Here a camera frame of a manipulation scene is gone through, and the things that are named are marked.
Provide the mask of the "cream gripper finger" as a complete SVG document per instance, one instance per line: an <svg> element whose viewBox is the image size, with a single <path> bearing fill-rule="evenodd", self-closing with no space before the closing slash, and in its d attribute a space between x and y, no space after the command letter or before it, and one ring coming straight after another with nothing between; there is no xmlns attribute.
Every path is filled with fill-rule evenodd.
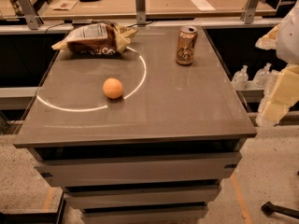
<svg viewBox="0 0 299 224"><path fill-rule="evenodd" d="M266 35L260 37L255 43L258 49L270 50L277 47L279 24L272 28Z"/></svg>
<svg viewBox="0 0 299 224"><path fill-rule="evenodd" d="M263 91L256 122L260 127L277 125L299 101L299 65L288 63L274 71Z"/></svg>

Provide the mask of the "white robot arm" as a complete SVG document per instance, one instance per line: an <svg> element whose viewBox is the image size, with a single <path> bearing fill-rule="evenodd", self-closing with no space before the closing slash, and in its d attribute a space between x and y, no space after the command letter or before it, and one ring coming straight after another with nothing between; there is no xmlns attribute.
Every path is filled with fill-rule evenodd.
<svg viewBox="0 0 299 224"><path fill-rule="evenodd" d="M271 75L264 88L256 122L260 127L278 124L299 101L299 0L266 35L258 39L259 49L274 49L287 65Z"/></svg>

